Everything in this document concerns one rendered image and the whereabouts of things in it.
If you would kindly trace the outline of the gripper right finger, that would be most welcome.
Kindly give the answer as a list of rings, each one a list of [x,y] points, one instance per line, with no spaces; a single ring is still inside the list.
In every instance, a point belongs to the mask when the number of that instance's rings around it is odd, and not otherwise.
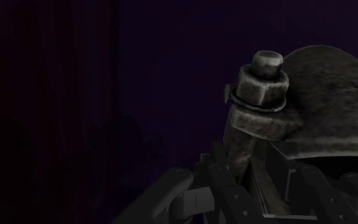
[[[318,224],[358,224],[358,173],[330,183],[317,167],[301,164],[291,174],[287,198],[295,214],[315,213]]]

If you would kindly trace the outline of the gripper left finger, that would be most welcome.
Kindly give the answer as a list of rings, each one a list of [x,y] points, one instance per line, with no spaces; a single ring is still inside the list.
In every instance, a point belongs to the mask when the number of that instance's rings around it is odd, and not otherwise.
[[[113,224],[191,224],[196,214],[208,224],[257,224],[256,206],[229,172],[220,142],[211,144],[192,171],[169,169]]]

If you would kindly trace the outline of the grey metal tool with bolt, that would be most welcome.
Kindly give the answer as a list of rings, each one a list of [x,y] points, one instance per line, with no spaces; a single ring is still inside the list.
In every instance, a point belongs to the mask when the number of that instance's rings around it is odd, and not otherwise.
[[[224,147],[256,207],[291,214],[291,176],[317,166],[358,212],[358,59],[313,45],[286,56],[260,51],[224,89]]]

